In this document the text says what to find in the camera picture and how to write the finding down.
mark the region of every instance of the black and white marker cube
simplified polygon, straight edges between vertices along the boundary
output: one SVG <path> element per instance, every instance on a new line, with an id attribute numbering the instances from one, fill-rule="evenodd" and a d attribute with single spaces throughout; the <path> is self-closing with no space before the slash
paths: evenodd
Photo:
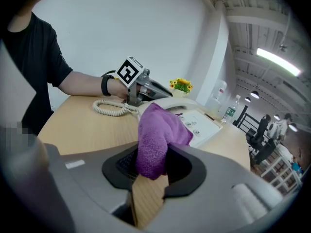
<path id="1" fill-rule="evenodd" d="M 129 88 L 138 76 L 144 71 L 144 66 L 134 57 L 127 57 L 123 65 L 117 71 L 118 78 Z"/>

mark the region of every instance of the bottle label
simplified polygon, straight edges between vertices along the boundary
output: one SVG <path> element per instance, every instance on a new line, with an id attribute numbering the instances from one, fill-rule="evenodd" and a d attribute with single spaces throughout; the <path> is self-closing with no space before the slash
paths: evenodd
<path id="1" fill-rule="evenodd" d="M 229 107 L 225 113 L 229 115 L 230 117 L 233 117 L 235 113 L 235 109 L 232 109 L 231 107 Z"/>

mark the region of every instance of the wooden table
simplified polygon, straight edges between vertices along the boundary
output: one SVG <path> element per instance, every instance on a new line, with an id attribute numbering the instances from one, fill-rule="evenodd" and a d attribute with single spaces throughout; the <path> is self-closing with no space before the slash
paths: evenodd
<path id="1" fill-rule="evenodd" d="M 69 97 L 50 117 L 39 134 L 44 143 L 57 146 L 61 155 L 91 152 L 112 148 L 138 140 L 138 120 L 128 113 L 123 116 L 104 116 L 92 109 L 98 97 Z M 105 99 L 121 101 L 116 97 Z M 102 108 L 118 110 L 109 105 Z M 199 149 L 230 158 L 250 170 L 245 134 L 232 124 L 224 127 Z M 137 226 L 143 228 L 163 204 L 167 176 L 151 181 L 138 176 L 133 184 L 133 200 Z"/>

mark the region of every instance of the purple towel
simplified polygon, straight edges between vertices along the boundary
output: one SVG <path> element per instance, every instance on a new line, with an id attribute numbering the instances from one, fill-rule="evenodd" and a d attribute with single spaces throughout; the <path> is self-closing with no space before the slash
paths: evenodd
<path id="1" fill-rule="evenodd" d="M 167 145 L 188 145 L 192 138 L 193 134 L 175 114 L 155 103 L 150 104 L 142 114 L 138 126 L 138 173 L 152 180 L 166 174 Z"/>

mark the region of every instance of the black wristband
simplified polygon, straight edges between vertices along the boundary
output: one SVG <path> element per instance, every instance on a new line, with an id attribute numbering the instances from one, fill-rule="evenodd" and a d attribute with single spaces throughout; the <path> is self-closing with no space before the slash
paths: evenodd
<path id="1" fill-rule="evenodd" d="M 102 79 L 102 93 L 104 96 L 111 96 L 111 94 L 108 92 L 108 89 L 107 89 L 107 81 L 108 79 L 114 79 L 113 76 L 111 75 L 105 75 L 103 76 L 103 79 Z"/>

